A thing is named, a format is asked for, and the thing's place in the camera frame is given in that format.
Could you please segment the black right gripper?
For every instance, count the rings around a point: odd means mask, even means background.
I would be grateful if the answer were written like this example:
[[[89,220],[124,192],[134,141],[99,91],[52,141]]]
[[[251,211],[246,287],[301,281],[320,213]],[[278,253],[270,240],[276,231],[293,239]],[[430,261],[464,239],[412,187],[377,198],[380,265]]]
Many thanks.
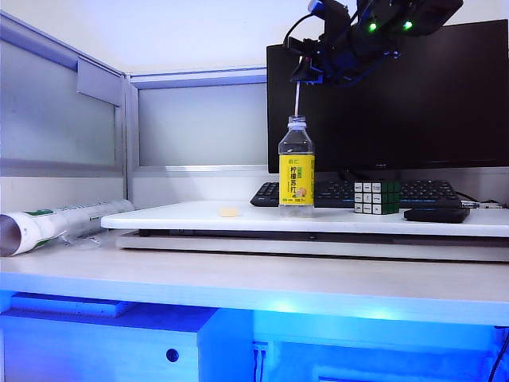
[[[363,24],[351,23],[345,7],[327,7],[323,14],[324,33],[317,50],[317,72],[312,58],[301,57],[291,81],[295,83],[356,84],[382,61],[377,38]]]

